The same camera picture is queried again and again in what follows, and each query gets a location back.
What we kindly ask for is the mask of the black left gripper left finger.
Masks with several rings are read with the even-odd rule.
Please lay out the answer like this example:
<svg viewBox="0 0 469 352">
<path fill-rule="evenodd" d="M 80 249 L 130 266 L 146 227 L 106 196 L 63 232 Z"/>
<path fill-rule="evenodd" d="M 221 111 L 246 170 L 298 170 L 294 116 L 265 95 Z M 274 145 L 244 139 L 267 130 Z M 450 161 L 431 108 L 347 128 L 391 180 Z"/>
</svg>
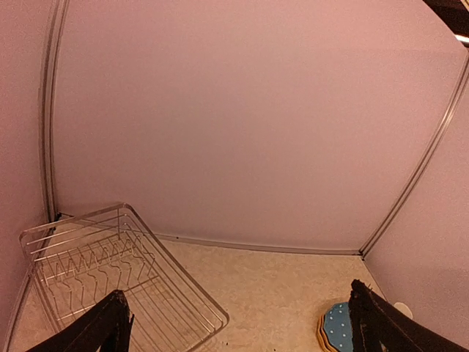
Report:
<svg viewBox="0 0 469 352">
<path fill-rule="evenodd" d="M 66 329 L 31 351 L 128 351 L 134 315 L 125 294 L 113 290 Z"/>
</svg>

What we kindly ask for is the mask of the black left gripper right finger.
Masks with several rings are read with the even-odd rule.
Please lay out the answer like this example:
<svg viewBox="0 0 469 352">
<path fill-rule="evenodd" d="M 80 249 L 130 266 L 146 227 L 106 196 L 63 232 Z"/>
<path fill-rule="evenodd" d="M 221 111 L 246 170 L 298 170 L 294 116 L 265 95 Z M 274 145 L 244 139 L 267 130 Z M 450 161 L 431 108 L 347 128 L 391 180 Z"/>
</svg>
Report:
<svg viewBox="0 0 469 352">
<path fill-rule="evenodd" d="M 461 345 L 411 320 L 355 279 L 348 302 L 354 351 L 464 351 Z"/>
</svg>

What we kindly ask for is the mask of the light blue mug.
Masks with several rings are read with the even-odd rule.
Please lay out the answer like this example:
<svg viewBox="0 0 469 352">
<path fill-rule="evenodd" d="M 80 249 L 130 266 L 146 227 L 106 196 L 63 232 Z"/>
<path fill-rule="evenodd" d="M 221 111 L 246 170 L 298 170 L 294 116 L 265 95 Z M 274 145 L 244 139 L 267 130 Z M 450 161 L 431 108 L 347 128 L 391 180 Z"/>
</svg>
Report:
<svg viewBox="0 0 469 352">
<path fill-rule="evenodd" d="M 406 305 L 405 303 L 398 301 L 394 304 L 394 308 L 400 311 L 403 315 L 405 315 L 409 319 L 411 320 L 413 319 L 413 313 L 411 309 L 409 308 L 409 306 Z"/>
</svg>

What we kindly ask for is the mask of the blue dotted plate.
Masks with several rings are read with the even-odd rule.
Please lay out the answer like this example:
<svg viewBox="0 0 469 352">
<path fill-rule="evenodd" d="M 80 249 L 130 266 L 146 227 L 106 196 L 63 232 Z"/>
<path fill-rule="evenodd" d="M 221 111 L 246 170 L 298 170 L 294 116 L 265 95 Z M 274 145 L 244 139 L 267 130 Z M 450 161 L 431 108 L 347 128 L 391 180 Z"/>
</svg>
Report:
<svg viewBox="0 0 469 352">
<path fill-rule="evenodd" d="M 326 313 L 322 327 L 327 343 L 335 351 L 353 352 L 352 326 L 347 302 L 334 304 Z"/>
</svg>

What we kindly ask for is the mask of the yellow dotted plate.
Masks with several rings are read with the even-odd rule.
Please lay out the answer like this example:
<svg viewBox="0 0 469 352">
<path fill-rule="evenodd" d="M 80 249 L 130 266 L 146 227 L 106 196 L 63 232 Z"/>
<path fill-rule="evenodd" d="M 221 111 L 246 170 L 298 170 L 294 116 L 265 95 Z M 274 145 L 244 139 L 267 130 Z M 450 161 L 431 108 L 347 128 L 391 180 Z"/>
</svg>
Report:
<svg viewBox="0 0 469 352">
<path fill-rule="evenodd" d="M 316 334 L 317 342 L 321 350 L 324 352 L 329 352 L 327 344 L 325 343 L 324 337 L 322 335 L 322 325 L 323 325 L 323 315 L 320 315 L 317 320 L 315 334 Z"/>
<path fill-rule="evenodd" d="M 336 334 L 337 326 L 336 322 L 333 319 L 333 310 L 330 308 L 325 311 L 323 314 L 323 325 L 322 325 L 322 335 L 324 337 L 325 343 L 327 344 L 328 350 L 337 352 L 339 349 L 336 346 Z"/>
</svg>

